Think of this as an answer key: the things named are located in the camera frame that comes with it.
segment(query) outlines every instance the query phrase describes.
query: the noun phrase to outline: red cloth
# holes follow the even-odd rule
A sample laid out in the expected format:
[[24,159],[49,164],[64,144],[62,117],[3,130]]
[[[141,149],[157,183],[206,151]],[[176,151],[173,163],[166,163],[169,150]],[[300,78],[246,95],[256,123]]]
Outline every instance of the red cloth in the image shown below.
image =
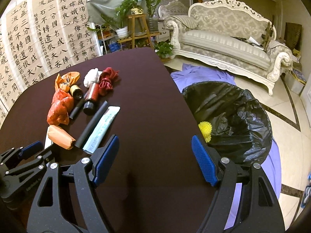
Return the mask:
[[73,107],[73,97],[62,89],[57,89],[57,91],[53,95],[52,106],[48,113],[48,124],[58,126],[59,124],[63,123],[68,125],[68,112],[70,112]]
[[99,77],[99,94],[105,96],[112,90],[112,83],[119,79],[119,71],[114,71],[111,67],[107,67]]

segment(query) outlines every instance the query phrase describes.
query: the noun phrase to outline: red plastic bag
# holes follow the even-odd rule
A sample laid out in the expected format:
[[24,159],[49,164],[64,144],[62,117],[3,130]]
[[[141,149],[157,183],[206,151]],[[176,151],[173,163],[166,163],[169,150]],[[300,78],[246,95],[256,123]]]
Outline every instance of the red plastic bag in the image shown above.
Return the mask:
[[57,126],[60,123],[63,123],[65,125],[68,125],[68,112],[70,112],[73,107],[73,97],[62,89],[57,89],[57,91],[53,95],[52,106],[48,113],[48,124]]

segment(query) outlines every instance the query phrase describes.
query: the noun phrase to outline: green leaves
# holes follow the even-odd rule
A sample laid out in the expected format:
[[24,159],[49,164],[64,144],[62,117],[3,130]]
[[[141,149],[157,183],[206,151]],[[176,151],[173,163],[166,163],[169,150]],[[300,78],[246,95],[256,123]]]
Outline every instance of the green leaves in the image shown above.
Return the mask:
[[170,56],[173,54],[172,48],[173,45],[166,41],[159,42],[154,45],[154,49],[157,50],[157,55],[162,59],[165,59],[167,54],[169,54]]
[[118,7],[114,9],[114,17],[108,17],[102,14],[101,17],[106,21],[104,26],[111,27],[114,30],[123,28],[123,22],[127,18],[128,12],[137,7],[141,0],[122,0]]
[[160,4],[162,0],[146,0],[146,6],[149,17],[153,17],[157,6]]
[[92,29],[92,28],[90,28],[90,27],[88,27],[87,28],[90,32],[99,32],[100,31],[100,29]]

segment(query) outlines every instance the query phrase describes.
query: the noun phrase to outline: black bottle cap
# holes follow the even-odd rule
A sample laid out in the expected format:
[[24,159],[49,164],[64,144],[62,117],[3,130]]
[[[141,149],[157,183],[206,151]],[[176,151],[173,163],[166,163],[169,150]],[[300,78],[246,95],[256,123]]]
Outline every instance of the black bottle cap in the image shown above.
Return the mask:
[[88,115],[88,116],[92,116],[94,115],[95,113],[95,104],[92,103],[92,102],[86,102],[84,104],[84,107],[83,107],[83,112]]

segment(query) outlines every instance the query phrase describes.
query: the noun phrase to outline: yellow spiky ball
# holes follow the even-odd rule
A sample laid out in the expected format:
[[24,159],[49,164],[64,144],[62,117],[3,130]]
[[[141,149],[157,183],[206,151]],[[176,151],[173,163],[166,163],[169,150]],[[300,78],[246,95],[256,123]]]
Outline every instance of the yellow spiky ball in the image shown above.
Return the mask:
[[211,140],[212,125],[209,122],[201,122],[198,126],[202,132],[205,142],[208,143]]

